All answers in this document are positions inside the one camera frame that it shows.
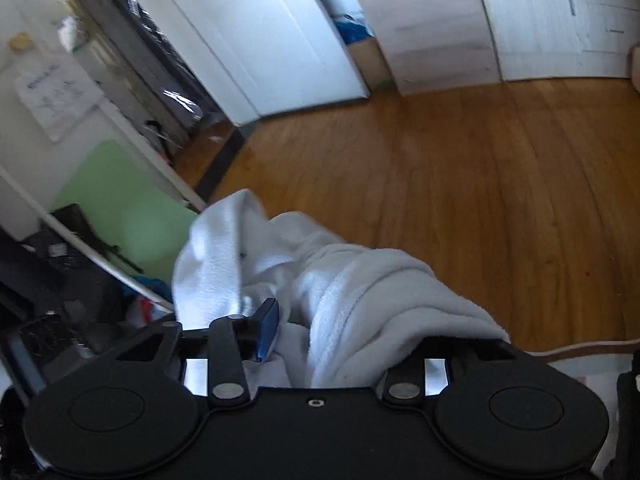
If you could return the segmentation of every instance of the white towel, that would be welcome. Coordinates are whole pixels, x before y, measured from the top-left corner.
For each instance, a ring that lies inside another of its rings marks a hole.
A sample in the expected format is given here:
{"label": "white towel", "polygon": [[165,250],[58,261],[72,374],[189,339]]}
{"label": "white towel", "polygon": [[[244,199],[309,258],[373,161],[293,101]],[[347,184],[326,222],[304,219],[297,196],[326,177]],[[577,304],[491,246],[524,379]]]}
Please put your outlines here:
{"label": "white towel", "polygon": [[[248,384],[296,388],[368,386],[426,336],[500,338],[482,308],[439,282],[403,251],[346,244],[301,213],[269,221],[239,191],[191,227],[174,271],[185,330],[280,303],[280,331],[264,364],[245,363]],[[190,364],[186,386],[203,394],[206,367]]]}

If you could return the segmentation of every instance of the metal handle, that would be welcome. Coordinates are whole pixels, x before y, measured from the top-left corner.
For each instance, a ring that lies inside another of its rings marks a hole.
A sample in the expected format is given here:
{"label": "metal handle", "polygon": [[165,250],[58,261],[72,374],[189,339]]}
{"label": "metal handle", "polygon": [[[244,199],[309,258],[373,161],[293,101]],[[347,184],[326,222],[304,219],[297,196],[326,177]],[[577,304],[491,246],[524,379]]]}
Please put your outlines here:
{"label": "metal handle", "polygon": [[575,3],[574,3],[574,0],[569,0],[569,9],[571,9],[571,15],[575,16]]}

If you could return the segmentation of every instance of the floor plank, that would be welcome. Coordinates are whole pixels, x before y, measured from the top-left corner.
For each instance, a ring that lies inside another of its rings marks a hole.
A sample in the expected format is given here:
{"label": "floor plank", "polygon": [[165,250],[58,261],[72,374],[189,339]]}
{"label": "floor plank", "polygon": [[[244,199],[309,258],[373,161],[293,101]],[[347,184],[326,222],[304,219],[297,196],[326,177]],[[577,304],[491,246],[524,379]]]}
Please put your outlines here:
{"label": "floor plank", "polygon": [[637,338],[639,124],[622,80],[383,91],[264,120],[212,200],[405,250],[527,350]]}

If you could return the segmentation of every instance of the white blanket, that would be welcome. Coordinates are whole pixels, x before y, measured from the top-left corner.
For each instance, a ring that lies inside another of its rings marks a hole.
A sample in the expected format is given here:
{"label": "white blanket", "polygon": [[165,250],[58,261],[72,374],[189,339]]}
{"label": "white blanket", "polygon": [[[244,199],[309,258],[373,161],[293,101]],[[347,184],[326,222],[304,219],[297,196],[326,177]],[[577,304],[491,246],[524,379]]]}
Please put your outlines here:
{"label": "white blanket", "polygon": [[[508,340],[427,264],[399,250],[346,244],[301,213],[270,221],[248,190],[194,222],[173,290],[185,330],[229,314],[251,316],[267,298],[278,300],[272,355],[264,364],[245,364],[252,391],[374,384],[425,336]],[[186,386],[204,394],[204,362],[190,363]]]}

